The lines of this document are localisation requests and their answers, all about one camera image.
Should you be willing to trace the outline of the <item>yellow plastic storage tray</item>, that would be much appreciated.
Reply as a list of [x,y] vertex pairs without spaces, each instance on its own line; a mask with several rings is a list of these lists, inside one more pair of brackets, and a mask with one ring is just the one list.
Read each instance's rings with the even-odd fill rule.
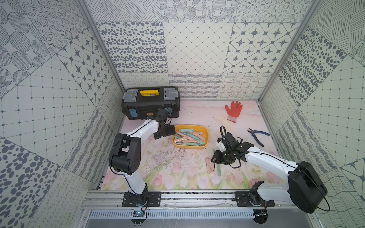
[[175,126],[173,145],[181,149],[204,149],[209,142],[208,129],[200,125],[179,124]]

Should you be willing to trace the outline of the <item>pink folding fruit knife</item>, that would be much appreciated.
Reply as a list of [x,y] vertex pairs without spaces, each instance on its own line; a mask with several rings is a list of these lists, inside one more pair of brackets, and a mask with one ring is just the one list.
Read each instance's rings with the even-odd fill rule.
[[211,160],[209,157],[205,158],[205,163],[206,163],[207,173],[210,174],[211,173]]

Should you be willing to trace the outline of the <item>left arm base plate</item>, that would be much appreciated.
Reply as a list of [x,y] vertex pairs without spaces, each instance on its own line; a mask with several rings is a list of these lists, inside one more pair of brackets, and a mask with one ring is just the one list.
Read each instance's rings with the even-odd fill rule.
[[159,207],[161,192],[145,192],[141,195],[126,192],[123,196],[122,207]]

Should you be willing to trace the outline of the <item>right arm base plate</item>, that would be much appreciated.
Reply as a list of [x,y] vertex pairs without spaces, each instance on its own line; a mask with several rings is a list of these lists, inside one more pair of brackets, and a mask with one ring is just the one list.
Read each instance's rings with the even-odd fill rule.
[[238,191],[234,193],[233,202],[237,203],[238,207],[274,207],[273,200],[263,200],[257,193],[249,191]]

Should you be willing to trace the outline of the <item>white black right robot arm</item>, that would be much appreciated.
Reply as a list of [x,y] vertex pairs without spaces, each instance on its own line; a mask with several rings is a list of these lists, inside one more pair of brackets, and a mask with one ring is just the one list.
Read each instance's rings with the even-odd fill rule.
[[283,201],[312,214],[326,200],[328,190],[310,163],[297,163],[268,154],[241,138],[235,138],[224,126],[220,127],[220,133],[216,142],[219,149],[211,159],[213,163],[229,166],[235,162],[251,163],[284,180],[283,184],[256,182],[247,196],[251,205],[266,207],[270,201]]

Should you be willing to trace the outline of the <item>green folding fruit knife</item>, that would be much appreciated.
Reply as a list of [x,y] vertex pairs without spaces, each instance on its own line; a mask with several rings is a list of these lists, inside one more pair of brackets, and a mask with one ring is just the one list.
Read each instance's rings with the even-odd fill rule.
[[221,176],[221,168],[219,164],[216,164],[216,171],[217,171],[217,175]]

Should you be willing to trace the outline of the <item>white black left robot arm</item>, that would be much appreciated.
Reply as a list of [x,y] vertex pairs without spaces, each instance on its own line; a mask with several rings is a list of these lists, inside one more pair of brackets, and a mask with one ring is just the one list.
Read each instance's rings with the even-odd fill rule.
[[169,111],[159,108],[156,116],[146,119],[136,129],[115,136],[108,165],[111,171],[124,177],[132,196],[144,197],[148,192],[147,185],[138,171],[142,143],[152,135],[156,140],[174,135],[175,126],[167,123],[170,117]]

